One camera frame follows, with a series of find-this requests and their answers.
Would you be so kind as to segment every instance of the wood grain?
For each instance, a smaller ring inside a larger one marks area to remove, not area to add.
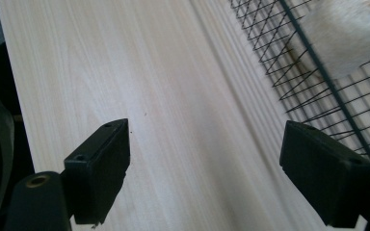
[[[97,230],[327,229],[278,165],[286,118],[227,1],[16,0],[0,13],[37,171],[129,118],[132,164]]]

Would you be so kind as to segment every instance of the wire mesh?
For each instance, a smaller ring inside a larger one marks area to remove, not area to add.
[[[370,154],[370,62],[340,80],[331,80],[321,65],[303,66],[314,57],[296,22],[318,1],[282,0],[284,8],[281,0],[229,1],[289,117]]]

